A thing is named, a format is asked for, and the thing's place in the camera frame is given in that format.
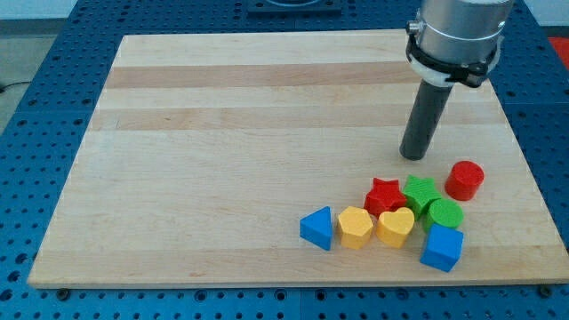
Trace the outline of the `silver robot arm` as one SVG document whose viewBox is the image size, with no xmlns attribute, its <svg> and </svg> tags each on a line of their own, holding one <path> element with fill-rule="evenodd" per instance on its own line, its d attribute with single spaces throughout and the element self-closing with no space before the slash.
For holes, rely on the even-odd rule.
<svg viewBox="0 0 569 320">
<path fill-rule="evenodd" d="M 513 0 L 423 0 L 406 24 L 405 54 L 423 81 L 477 88 L 498 64 Z"/>
</svg>

